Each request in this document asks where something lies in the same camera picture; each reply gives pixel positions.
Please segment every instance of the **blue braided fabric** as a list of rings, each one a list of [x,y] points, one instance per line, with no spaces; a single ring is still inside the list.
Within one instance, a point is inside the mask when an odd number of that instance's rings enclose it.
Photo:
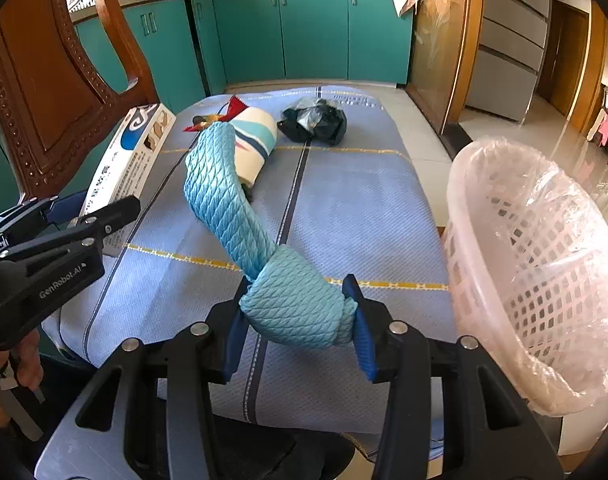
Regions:
[[[211,124],[186,156],[184,196],[252,282],[273,256],[271,240],[251,209],[235,172],[235,128]]]
[[[240,301],[271,341],[309,348],[346,344],[357,304],[288,246],[277,246],[247,202],[235,172],[235,129],[214,123],[186,157],[184,195],[253,282]]]

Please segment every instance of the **cardboard box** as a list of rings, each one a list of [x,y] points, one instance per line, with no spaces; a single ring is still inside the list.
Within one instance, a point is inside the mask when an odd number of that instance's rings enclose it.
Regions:
[[[162,104],[131,108],[97,166],[80,216],[128,195],[139,198],[174,123],[175,116]],[[104,238],[104,254],[120,254],[124,231],[127,229]]]

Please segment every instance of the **silver screw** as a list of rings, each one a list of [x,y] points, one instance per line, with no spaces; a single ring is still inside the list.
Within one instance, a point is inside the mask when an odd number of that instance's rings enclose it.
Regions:
[[[404,321],[393,321],[388,325],[388,330],[393,334],[402,335],[408,332],[408,325]]]
[[[193,335],[207,335],[209,330],[209,326],[206,323],[195,323],[191,325],[191,334]]]
[[[140,342],[134,337],[124,339],[124,341],[122,342],[122,350],[124,350],[125,352],[132,352],[138,346],[140,346]]]
[[[466,350],[475,350],[479,348],[479,341],[471,335],[465,335],[459,340]]]

